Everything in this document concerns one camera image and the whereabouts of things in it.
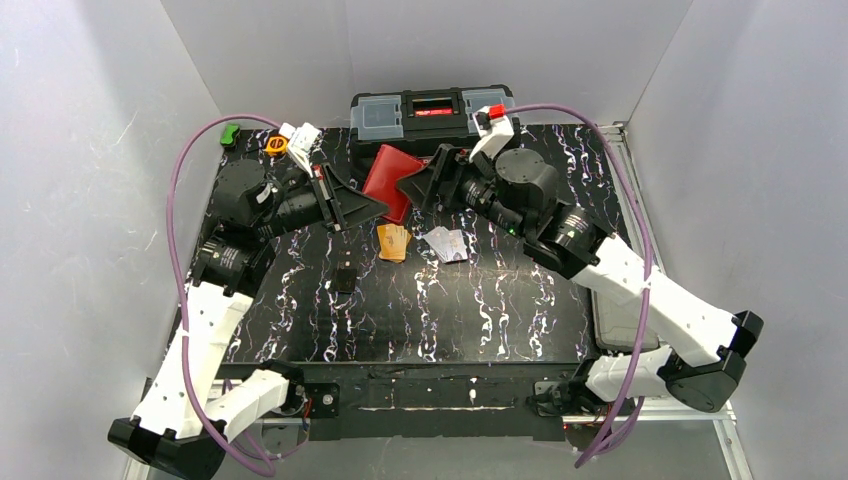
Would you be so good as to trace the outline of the black VIP card stack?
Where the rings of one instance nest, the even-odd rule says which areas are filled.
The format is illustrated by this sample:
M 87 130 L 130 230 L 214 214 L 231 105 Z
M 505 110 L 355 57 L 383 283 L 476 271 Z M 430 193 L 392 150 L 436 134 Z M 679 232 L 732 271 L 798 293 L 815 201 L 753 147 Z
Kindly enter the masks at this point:
M 333 275 L 332 288 L 340 294 L 353 294 L 356 291 L 358 268 L 351 261 L 340 263 Z

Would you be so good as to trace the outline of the grey plastic case lid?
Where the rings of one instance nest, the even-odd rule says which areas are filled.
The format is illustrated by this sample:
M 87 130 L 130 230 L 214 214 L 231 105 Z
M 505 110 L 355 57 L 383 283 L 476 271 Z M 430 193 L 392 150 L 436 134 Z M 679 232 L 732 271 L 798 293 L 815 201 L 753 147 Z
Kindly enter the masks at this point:
M 592 292 L 594 338 L 604 350 L 631 353 L 636 339 L 641 314 L 641 296 L 624 306 Z

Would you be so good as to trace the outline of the red leather card holder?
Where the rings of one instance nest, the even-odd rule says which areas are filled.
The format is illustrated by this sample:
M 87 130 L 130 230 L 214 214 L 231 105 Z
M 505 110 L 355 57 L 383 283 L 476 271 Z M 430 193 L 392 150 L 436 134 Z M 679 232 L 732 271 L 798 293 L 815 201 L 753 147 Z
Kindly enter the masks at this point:
M 398 148 L 383 144 L 366 178 L 363 193 L 389 207 L 383 216 L 388 222 L 403 225 L 411 209 L 409 198 L 397 188 L 397 182 L 417 173 L 425 166 L 419 157 L 407 154 Z

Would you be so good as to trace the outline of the orange tape measure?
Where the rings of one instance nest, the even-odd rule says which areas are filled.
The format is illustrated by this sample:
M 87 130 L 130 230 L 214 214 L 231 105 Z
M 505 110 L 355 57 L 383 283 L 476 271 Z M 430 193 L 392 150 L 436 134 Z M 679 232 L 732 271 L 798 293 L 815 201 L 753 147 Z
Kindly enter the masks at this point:
M 282 135 L 272 135 L 268 138 L 264 151 L 271 157 L 285 155 L 288 151 L 289 139 Z

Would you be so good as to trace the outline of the black plastic toolbox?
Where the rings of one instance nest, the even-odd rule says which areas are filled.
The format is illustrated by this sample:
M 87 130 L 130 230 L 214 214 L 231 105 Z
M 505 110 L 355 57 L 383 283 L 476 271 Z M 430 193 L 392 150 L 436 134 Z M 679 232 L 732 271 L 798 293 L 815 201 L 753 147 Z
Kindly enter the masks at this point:
M 471 148 L 479 140 L 473 114 L 496 104 L 515 105 L 509 87 L 359 93 L 350 108 L 350 159 L 368 170 L 384 145 L 416 157 L 431 156 L 443 143 Z

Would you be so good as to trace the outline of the black base rail with bracket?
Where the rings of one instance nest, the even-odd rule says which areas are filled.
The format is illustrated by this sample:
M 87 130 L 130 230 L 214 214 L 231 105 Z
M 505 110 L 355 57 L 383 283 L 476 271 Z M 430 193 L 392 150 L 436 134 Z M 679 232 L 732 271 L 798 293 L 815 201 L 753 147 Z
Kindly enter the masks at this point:
M 559 441 L 563 422 L 529 399 L 565 381 L 574 363 L 304 363 L 309 384 L 334 404 L 310 428 L 313 441 L 379 438 L 530 437 Z

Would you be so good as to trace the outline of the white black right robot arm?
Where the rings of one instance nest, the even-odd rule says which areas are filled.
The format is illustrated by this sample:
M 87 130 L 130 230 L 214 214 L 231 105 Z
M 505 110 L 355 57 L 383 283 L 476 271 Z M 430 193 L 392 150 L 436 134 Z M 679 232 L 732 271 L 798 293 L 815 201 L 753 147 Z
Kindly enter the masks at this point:
M 653 330 L 661 345 L 585 361 L 545 400 L 562 412 L 618 397 L 669 396 L 719 411 L 737 389 L 764 323 L 717 308 L 649 266 L 583 208 L 558 196 L 558 171 L 530 149 L 490 157 L 443 144 L 397 187 L 420 209 L 470 209 L 519 238 L 540 266 L 605 296 Z

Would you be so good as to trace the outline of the silver credit card stack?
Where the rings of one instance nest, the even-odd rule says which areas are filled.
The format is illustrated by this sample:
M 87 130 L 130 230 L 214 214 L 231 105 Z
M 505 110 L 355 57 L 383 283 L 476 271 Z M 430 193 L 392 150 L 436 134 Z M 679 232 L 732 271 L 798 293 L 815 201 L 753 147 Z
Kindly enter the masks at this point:
M 462 262 L 468 259 L 468 250 L 461 230 L 449 230 L 443 226 L 437 226 L 424 234 L 423 239 L 443 263 Z

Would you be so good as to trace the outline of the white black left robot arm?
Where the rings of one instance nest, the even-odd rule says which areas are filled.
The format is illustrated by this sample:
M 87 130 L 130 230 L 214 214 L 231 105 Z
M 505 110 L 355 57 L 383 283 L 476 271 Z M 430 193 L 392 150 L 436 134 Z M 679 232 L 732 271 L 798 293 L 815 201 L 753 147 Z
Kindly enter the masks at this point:
M 108 433 L 135 460 L 181 479 L 212 478 L 256 420 L 275 409 L 301 414 L 310 404 L 303 371 L 278 360 L 210 397 L 230 339 L 274 262 L 273 240 L 313 224 L 344 231 L 389 210 L 329 164 L 276 175 L 252 159 L 220 169 L 210 206 L 216 228 L 191 271 L 177 276 L 181 325 L 141 403 Z

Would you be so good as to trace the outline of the green small object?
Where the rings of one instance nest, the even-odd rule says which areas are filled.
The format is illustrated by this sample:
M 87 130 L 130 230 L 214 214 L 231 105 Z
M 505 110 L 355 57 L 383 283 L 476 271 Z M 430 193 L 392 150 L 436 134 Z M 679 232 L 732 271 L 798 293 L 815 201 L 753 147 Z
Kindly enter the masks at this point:
M 241 126 L 237 123 L 227 123 L 219 138 L 220 145 L 225 149 L 234 148 L 239 139 Z

